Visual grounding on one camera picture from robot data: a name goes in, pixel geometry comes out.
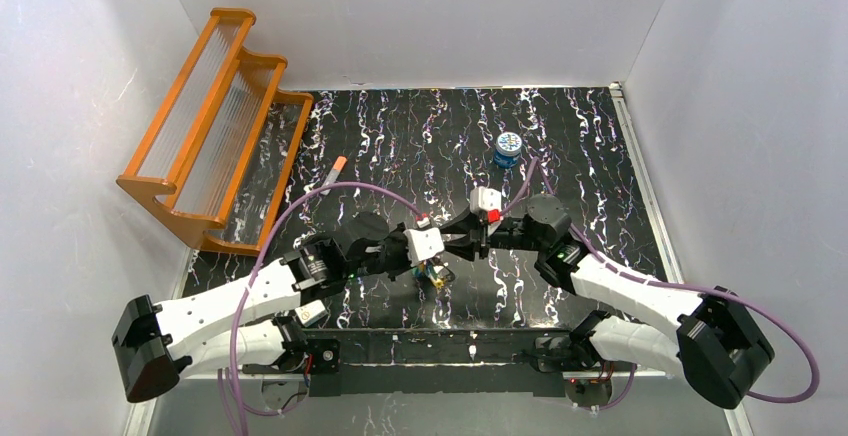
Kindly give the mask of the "white metal keyring plate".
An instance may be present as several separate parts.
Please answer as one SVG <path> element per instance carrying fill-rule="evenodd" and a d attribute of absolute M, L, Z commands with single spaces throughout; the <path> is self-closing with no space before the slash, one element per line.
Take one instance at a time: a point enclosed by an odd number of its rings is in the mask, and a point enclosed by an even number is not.
<path fill-rule="evenodd" d="M 456 275 L 449 265 L 438 257 L 419 263 L 413 268 L 413 275 L 420 280 L 429 281 L 437 289 L 443 288 L 456 280 Z"/>

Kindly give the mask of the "blue tagged key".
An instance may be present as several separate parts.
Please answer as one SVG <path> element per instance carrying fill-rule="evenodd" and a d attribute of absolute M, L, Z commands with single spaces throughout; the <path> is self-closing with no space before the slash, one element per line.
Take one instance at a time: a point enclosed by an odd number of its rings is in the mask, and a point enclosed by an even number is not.
<path fill-rule="evenodd" d="M 437 274 L 437 271 L 434 269 L 434 264 L 430 261 L 423 262 L 420 265 L 420 270 L 421 273 L 427 277 Z"/>

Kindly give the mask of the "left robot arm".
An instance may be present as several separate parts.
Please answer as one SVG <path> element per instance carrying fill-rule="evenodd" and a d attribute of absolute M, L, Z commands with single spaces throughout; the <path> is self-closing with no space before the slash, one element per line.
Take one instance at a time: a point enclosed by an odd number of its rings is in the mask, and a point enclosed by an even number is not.
<path fill-rule="evenodd" d="M 110 338 L 125 398 L 140 403 L 173 389 L 184 376 L 237 364 L 273 365 L 306 350 L 292 312 L 341 292 L 350 279 L 397 276 L 444 249 L 424 221 L 390 228 L 363 213 L 335 231 L 246 276 L 181 299 L 130 300 Z"/>

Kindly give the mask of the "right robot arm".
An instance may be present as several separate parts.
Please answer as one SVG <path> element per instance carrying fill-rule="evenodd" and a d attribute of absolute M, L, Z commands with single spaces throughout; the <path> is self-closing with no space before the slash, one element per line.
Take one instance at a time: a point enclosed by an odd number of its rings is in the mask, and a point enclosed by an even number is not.
<path fill-rule="evenodd" d="M 629 362 L 684 379 L 703 399 L 736 408 L 775 358 L 748 309 L 727 290 L 686 291 L 623 266 L 574 228 L 561 201 L 531 197 L 519 218 L 469 207 L 440 227 L 447 252 L 473 261 L 491 249 L 531 251 L 550 286 L 611 307 L 596 310 L 547 356 L 570 365 Z"/>

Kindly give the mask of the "orange capped white highlighter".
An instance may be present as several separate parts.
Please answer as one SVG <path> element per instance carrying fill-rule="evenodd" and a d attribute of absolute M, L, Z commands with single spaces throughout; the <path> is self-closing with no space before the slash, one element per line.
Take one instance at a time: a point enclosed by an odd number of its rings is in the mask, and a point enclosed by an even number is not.
<path fill-rule="evenodd" d="M 323 185 L 322 185 L 323 190 L 321 191 L 321 195 L 328 195 L 329 194 L 330 189 L 328 188 L 328 186 L 337 182 L 338 177 L 340 176 L 340 174 L 341 174 L 342 170 L 344 169 L 346 163 L 347 163 L 347 158 L 345 156 L 339 156 L 339 157 L 336 158 L 333 166 L 331 167 L 329 173 L 327 174 L 327 176 L 326 176 L 326 178 L 323 182 Z"/>

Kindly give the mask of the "blue round tin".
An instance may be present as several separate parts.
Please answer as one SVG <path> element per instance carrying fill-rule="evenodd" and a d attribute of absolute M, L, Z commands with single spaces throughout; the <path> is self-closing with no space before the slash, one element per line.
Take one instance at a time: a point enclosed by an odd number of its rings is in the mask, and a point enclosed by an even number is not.
<path fill-rule="evenodd" d="M 515 132 L 506 131 L 499 134 L 495 140 L 493 162 L 500 168 L 509 169 L 515 166 L 523 149 L 523 139 Z"/>

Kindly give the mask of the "orange wooden tiered rack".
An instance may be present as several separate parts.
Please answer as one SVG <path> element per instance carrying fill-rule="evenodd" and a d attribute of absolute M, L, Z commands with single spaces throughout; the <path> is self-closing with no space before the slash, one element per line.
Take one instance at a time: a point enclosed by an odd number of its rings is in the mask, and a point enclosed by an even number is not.
<path fill-rule="evenodd" d="M 269 241 L 274 216 L 307 128 L 314 98 L 279 84 L 285 57 L 250 51 L 256 22 L 245 8 L 217 7 L 182 65 L 118 186 L 186 246 L 255 256 Z M 293 131 L 255 236 L 230 222 L 237 198 L 259 156 L 274 105 L 294 111 Z"/>

